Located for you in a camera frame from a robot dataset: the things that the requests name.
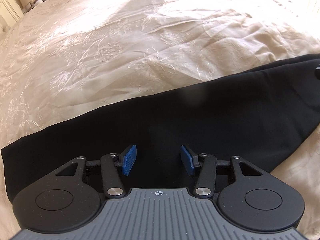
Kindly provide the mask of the black pants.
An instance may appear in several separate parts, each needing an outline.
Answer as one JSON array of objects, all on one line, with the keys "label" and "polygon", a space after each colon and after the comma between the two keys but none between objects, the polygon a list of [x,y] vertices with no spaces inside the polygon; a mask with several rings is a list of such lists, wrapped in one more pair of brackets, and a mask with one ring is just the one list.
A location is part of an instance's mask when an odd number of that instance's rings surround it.
[{"label": "black pants", "polygon": [[16,140],[1,151],[9,200],[77,156],[137,146],[127,187],[193,187],[180,147],[239,155],[265,171],[319,125],[319,55],[280,60],[213,81],[97,108]]}]

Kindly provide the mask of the cream embroidered bedspread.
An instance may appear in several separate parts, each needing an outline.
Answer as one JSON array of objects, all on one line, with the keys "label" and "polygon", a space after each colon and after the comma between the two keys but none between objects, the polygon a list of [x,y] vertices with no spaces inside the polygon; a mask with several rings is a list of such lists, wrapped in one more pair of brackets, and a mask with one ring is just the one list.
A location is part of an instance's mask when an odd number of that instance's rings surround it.
[{"label": "cream embroidered bedspread", "polygon": [[98,107],[319,53],[319,0],[49,0],[1,40],[1,146]]}]

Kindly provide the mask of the cream bedside cabinet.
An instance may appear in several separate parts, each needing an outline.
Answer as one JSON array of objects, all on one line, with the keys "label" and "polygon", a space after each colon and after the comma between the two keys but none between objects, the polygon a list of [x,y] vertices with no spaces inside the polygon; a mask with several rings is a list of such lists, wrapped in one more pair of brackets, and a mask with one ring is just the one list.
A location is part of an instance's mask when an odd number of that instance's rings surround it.
[{"label": "cream bedside cabinet", "polygon": [[15,0],[1,0],[1,31],[6,33],[23,17]]}]

